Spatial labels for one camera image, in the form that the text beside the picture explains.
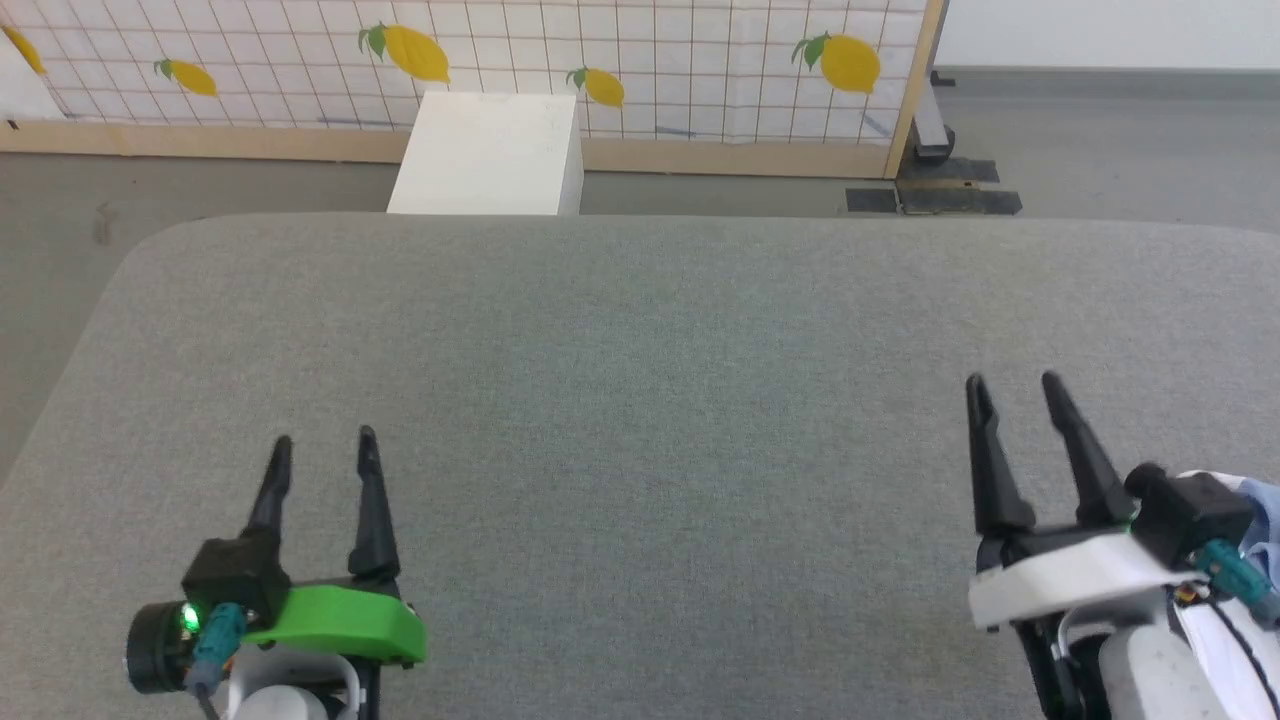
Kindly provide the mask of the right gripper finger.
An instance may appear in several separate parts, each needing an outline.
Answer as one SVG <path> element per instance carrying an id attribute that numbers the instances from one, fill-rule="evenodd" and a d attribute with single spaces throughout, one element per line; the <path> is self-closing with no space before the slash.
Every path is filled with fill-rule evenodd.
<path id="1" fill-rule="evenodd" d="M 1061 375 L 1044 372 L 1041 377 L 1050 420 L 1061 436 L 1076 488 L 1076 521 L 1080 527 L 1126 525 L 1137 507 L 1119 475 L 1084 419 Z"/>
<path id="2" fill-rule="evenodd" d="M 987 537 L 1030 530 L 1036 512 L 1014 479 L 998 437 L 998 413 L 980 373 L 966 378 L 965 393 L 975 532 Z"/>

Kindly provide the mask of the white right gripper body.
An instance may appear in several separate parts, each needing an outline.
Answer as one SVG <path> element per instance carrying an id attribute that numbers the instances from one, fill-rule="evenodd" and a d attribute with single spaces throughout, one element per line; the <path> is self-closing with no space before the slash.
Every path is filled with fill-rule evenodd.
<path id="1" fill-rule="evenodd" d="M 979 629 L 1060 612 L 1076 623 L 1152 623 L 1169 587 L 1199 580 L 1198 571 L 1166 568 L 1132 536 L 1116 533 L 980 571 L 968 602 Z"/>

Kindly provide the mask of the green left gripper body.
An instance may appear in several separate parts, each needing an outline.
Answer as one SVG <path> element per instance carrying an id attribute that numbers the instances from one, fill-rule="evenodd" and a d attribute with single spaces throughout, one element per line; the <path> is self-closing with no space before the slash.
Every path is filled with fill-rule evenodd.
<path id="1" fill-rule="evenodd" d="M 127 680 L 141 694 L 214 694 L 251 650 L 288 650 L 375 667 L 428 656 L 422 619 L 390 594 L 340 585 L 287 592 L 273 624 L 244 600 L 186 600 L 143 606 L 127 634 Z"/>

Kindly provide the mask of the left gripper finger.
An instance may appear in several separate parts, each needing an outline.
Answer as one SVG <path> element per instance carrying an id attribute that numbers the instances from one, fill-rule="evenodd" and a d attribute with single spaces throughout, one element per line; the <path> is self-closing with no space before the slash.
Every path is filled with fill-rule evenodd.
<path id="1" fill-rule="evenodd" d="M 358 429 L 356 471 L 361 492 L 348 573 L 360 582 L 394 583 L 401 574 L 401 560 L 380 450 L 371 427 Z"/>
<path id="2" fill-rule="evenodd" d="M 248 533 L 282 533 L 283 505 L 292 483 L 293 441 L 279 436 L 273 446 L 257 496 L 248 518 Z"/>

